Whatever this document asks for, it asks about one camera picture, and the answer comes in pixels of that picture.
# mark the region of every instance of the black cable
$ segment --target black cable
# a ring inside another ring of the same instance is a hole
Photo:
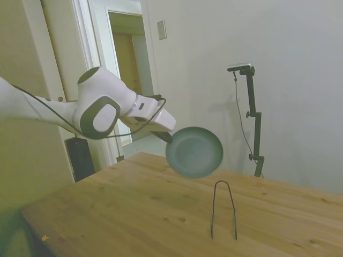
[[[244,136],[244,139],[245,139],[245,142],[247,143],[248,147],[249,147],[249,150],[250,150],[250,153],[251,153],[251,156],[253,156],[253,153],[252,153],[252,150],[251,150],[251,147],[248,143],[248,140],[247,140],[247,137],[245,136],[245,132],[244,132],[244,128],[243,128],[243,122],[242,122],[242,115],[241,115],[241,110],[240,110],[240,105],[238,104],[238,97],[237,97],[237,77],[236,77],[236,72],[233,72],[234,74],[234,77],[235,77],[235,87],[236,87],[236,104],[237,104],[237,109],[238,109],[238,113],[240,115],[240,122],[241,122],[241,129],[242,129],[242,132],[243,132],[243,136]]]
[[[25,89],[22,89],[18,86],[15,86],[13,84],[11,84],[14,88],[24,92],[25,94],[31,96],[33,99],[37,100],[38,102],[40,102],[41,104],[43,104],[46,108],[48,108],[50,111],[52,111],[58,118],[60,118],[62,121],[64,121],[65,123],[67,123],[70,127],[72,127],[77,133],[79,133],[80,135],[86,137],[85,135],[83,135],[83,133],[78,130],[74,125],[72,125],[70,122],[68,122],[65,118],[63,118],[60,114],[58,114],[53,108],[51,108],[49,105],[47,105],[46,103],[44,103],[42,100],[40,100],[38,97],[36,97],[35,95],[31,94],[30,92],[26,91]],[[143,124],[139,129],[131,132],[131,133],[127,133],[127,134],[121,134],[121,135],[110,135],[108,137],[105,138],[117,138],[117,137],[123,137],[126,135],[132,135],[135,134],[137,132],[139,132],[140,130],[142,130],[146,125],[148,125],[153,118],[155,118],[155,116],[162,110],[163,106],[166,104],[167,100],[165,98],[160,98],[161,100],[163,100],[163,104],[161,105],[161,107],[157,110],[157,112],[155,112],[155,114],[150,118],[150,120],[148,120],[145,124]]]

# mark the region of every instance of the door frame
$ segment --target door frame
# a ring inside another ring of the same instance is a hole
[[[74,7],[74,13],[76,16],[76,21],[78,24],[80,38],[82,41],[86,63],[89,65],[89,67],[100,66],[100,65],[106,67],[106,60],[105,60],[103,48],[101,45],[101,36],[98,29],[98,23],[96,20],[94,0],[72,0],[72,2],[73,2],[73,7]],[[140,6],[141,6],[141,13],[126,12],[126,11],[123,12],[122,10],[113,8],[111,6],[105,6],[106,21],[110,29],[111,25],[110,25],[110,19],[109,19],[109,12],[142,16],[144,31],[145,31],[145,39],[146,39],[146,44],[147,44],[148,58],[149,58],[149,64],[150,64],[150,72],[151,72],[151,77],[152,77],[153,90],[154,90],[154,94],[159,94],[160,90],[159,90],[159,84],[158,84],[158,77],[156,73],[155,55],[154,55],[154,50],[153,50],[154,48],[153,48],[153,40],[152,40],[152,34],[151,34],[151,25],[150,25],[150,20],[148,17],[147,1],[141,0]],[[115,44],[112,37],[111,29],[109,33],[111,34],[110,38],[111,38],[111,45],[112,45],[113,56],[114,56],[115,70],[117,72],[118,77],[120,78],[118,60],[116,58]],[[119,134],[118,124],[116,124],[115,126],[114,134]],[[112,156],[114,156],[113,155],[114,146],[117,147],[117,150],[120,153],[120,155],[124,155],[121,139],[115,138],[115,141],[116,141],[116,144],[113,144],[112,142],[104,143],[106,157],[109,159]]]
[[[81,40],[81,47],[84,53],[85,63],[88,69],[100,66],[101,53],[96,43],[96,33],[93,29],[91,19],[92,8],[88,5],[88,0],[72,0],[74,15],[77,22],[77,28]],[[119,134],[118,125],[110,135]],[[123,153],[123,147],[120,138],[102,139],[102,149],[105,154],[107,166],[117,163]]]

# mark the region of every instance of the wall plate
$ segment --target wall plate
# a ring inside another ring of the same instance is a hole
[[[157,30],[159,32],[159,39],[162,40],[162,39],[166,39],[167,38],[167,32],[166,32],[166,24],[165,24],[165,21],[162,20],[162,21],[159,21],[157,23]]]

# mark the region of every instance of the wooden tabletop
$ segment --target wooden tabletop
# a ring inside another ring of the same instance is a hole
[[[214,183],[219,184],[214,238]],[[219,170],[204,179],[138,154],[23,211],[62,257],[343,256],[343,196]]]

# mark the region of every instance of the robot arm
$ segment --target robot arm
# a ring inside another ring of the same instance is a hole
[[[90,139],[102,139],[111,133],[120,119],[132,131],[145,125],[144,130],[170,142],[169,132],[175,128],[176,121],[162,107],[163,99],[137,95],[117,76],[102,67],[84,73],[78,81],[78,90],[79,100],[75,102],[57,102],[36,97],[51,108],[48,109],[30,93],[18,90],[0,78],[0,121],[38,120]]]

